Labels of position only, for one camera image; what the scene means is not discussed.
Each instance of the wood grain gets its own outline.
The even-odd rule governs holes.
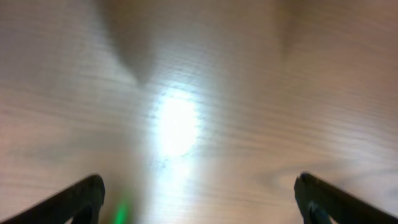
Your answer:
[[[0,0],[0,218],[92,172],[102,223],[300,223],[303,170],[398,214],[397,9]]]

